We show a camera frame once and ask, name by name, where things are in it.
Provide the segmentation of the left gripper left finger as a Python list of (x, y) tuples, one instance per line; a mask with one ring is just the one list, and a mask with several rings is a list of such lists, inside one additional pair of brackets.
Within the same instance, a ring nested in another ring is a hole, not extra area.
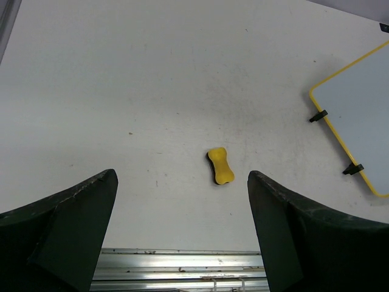
[(118, 188), (115, 170), (1, 214), (1, 291), (89, 291)]

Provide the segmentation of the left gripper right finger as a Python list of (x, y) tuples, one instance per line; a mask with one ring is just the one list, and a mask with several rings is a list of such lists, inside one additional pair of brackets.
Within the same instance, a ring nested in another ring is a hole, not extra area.
[(388, 225), (289, 190), (259, 171), (248, 193), (271, 291), (387, 291)]

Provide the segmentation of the yellow whiteboard eraser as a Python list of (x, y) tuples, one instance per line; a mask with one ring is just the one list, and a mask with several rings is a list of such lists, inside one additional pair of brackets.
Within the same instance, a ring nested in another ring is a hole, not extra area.
[(235, 179), (235, 174), (227, 160), (227, 150), (224, 147), (209, 150), (207, 159), (213, 170), (213, 180), (217, 185), (231, 183)]

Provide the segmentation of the yellow-framed small whiteboard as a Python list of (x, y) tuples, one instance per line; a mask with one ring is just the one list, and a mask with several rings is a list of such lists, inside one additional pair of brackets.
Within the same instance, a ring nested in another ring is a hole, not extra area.
[(351, 163), (379, 197), (388, 196), (388, 43), (381, 44), (309, 91)]

